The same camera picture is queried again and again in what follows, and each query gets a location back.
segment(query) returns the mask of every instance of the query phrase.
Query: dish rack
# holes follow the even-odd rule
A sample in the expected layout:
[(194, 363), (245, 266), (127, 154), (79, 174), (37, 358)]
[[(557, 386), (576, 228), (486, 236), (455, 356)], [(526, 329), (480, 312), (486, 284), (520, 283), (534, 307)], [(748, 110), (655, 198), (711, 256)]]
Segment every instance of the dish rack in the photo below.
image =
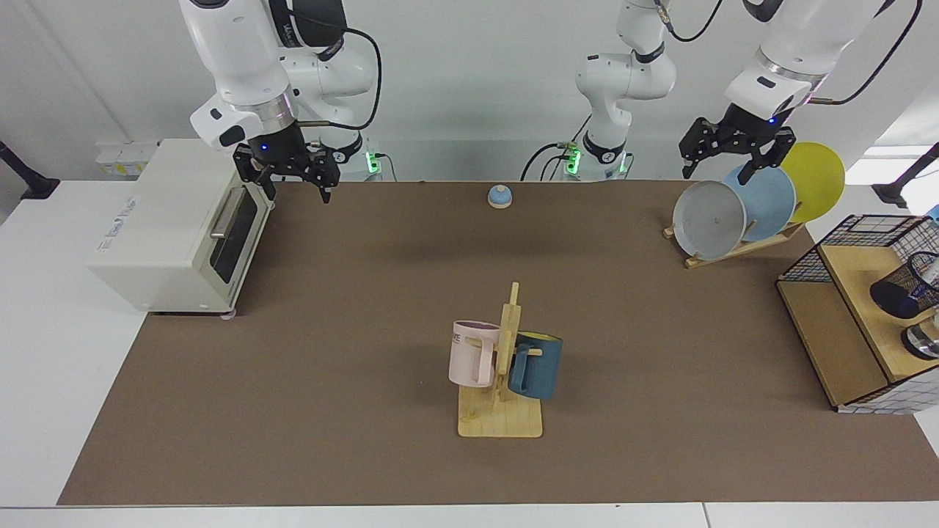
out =
[(939, 253), (939, 225), (932, 219), (853, 215), (778, 278), (777, 289), (838, 412), (911, 414), (939, 404), (939, 360), (916, 358), (901, 343), (904, 329), (935, 310), (894, 318), (869, 292), (919, 251)]

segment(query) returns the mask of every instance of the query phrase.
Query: wooden shelf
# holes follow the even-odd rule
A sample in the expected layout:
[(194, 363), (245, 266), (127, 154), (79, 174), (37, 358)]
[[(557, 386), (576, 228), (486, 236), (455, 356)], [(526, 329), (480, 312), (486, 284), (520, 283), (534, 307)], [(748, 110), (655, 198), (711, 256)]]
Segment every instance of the wooden shelf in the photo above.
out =
[(896, 270), (900, 258), (888, 247), (828, 246), (819, 247), (822, 260), (870, 348), (891, 382), (905, 380), (939, 365), (915, 357), (900, 341), (901, 332), (911, 324), (930, 318), (929, 310), (919, 319), (895, 318), (870, 298), (870, 285)]
[(780, 282), (777, 287), (832, 405), (852, 402), (887, 386), (884, 372), (835, 285)]

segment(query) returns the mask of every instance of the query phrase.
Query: black wire basket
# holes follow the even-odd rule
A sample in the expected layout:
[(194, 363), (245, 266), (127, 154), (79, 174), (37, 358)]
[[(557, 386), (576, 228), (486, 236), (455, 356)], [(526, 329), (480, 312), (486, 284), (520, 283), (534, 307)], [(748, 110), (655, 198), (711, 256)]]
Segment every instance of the black wire basket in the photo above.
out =
[(939, 255), (919, 252), (905, 264), (870, 286), (870, 297), (895, 318), (912, 319), (939, 304), (939, 281), (923, 280), (923, 273)]

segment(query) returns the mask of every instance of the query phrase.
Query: plate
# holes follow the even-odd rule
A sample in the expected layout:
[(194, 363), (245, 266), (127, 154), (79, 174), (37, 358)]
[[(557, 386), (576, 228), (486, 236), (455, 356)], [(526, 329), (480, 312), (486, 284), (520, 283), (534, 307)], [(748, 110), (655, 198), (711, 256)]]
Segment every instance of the plate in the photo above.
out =
[(782, 162), (802, 205), (793, 222), (810, 222), (829, 212), (844, 192), (844, 163), (821, 143), (796, 143)]
[(699, 181), (685, 189), (671, 218), (678, 245), (701, 260), (733, 251), (747, 227), (744, 202), (720, 181)]
[(741, 185), (737, 181), (737, 175), (743, 168), (744, 166), (740, 165), (733, 169), (724, 178), (724, 183), (744, 202), (747, 225), (756, 223), (744, 234), (744, 241), (763, 241), (782, 231), (792, 219), (795, 211), (795, 186), (786, 171), (772, 167), (757, 171), (747, 185)]

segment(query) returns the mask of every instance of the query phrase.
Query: white plate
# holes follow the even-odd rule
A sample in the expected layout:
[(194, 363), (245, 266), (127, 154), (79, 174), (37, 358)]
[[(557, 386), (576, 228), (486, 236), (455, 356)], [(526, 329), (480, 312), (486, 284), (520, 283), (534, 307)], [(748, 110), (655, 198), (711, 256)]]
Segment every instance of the white plate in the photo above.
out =
[(717, 260), (737, 247), (747, 228), (744, 202), (720, 181), (699, 181), (685, 189), (672, 215), (675, 240), (685, 253)]

